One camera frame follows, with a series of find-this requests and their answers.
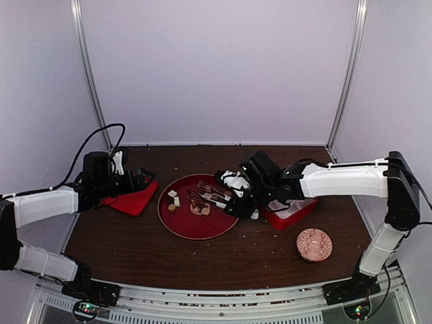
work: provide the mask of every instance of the white wall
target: white wall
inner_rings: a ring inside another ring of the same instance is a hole
[[[367,26],[348,108],[335,150],[342,161],[364,161],[401,151],[432,196],[432,2],[369,1]],[[385,201],[361,198],[377,228]],[[425,203],[422,220],[430,221]],[[399,260],[421,323],[430,323],[432,227],[418,227]]]
[[[356,0],[82,1],[105,118],[128,144],[325,144]]]
[[[0,192],[56,184],[97,127],[69,1],[0,2]],[[102,149],[101,137],[90,149]],[[59,252],[70,215],[23,227],[21,240]],[[0,272],[2,323],[23,323],[36,279]]]

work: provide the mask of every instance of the plate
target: plate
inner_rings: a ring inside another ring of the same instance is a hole
[[[316,228],[308,228],[298,234],[297,249],[305,260],[321,262],[330,257],[333,243],[325,232]]]
[[[195,215],[190,210],[188,190],[200,192],[198,181],[204,181],[219,191],[226,189],[220,186],[210,174],[193,174],[180,178],[162,192],[157,204],[157,212],[162,224],[172,233],[189,240],[208,240],[216,238],[233,228],[238,218],[225,214],[223,209],[210,204],[209,216]],[[173,213],[168,210],[168,192],[175,190],[180,198],[180,207]]]

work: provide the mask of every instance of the wooden tabletop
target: wooden tabletop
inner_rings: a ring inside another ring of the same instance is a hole
[[[370,237],[349,196],[321,197],[312,214],[283,232],[260,217],[240,220],[218,238],[191,241],[161,224],[157,200],[168,184],[188,174],[237,170],[259,149],[281,167],[303,157],[329,162],[326,150],[317,146],[131,148],[127,168],[142,166],[157,174],[155,197],[139,217],[110,208],[81,214],[65,254],[90,265],[95,279],[157,288],[276,288],[350,277]],[[333,242],[332,255],[322,263],[308,263],[296,250],[297,235],[310,227]]]

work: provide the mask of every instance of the patterned bowl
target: patterned bowl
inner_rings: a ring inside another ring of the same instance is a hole
[[[298,234],[297,249],[304,260],[321,262],[330,257],[333,244],[325,232],[308,228]]]

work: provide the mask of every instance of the robotic arm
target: robotic arm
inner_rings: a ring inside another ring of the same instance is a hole
[[[16,230],[50,217],[83,212],[101,199],[145,190],[155,175],[143,168],[136,174],[124,171],[125,151],[91,152],[84,156],[83,170],[75,182],[59,189],[11,194],[0,199],[0,270],[19,269],[67,282],[63,293],[82,299],[96,297],[115,305],[118,287],[91,281],[90,269],[79,261],[20,242]]]
[[[379,292],[378,273],[420,221],[419,188],[399,152],[390,152],[385,159],[349,164],[326,165],[303,159],[281,169],[259,151],[243,160],[240,167],[242,173],[215,174],[218,182],[236,193],[225,212],[239,218],[254,218],[260,207],[275,200],[288,205],[289,200],[331,195],[387,198],[384,222],[358,261],[352,279],[324,286],[327,304]]]

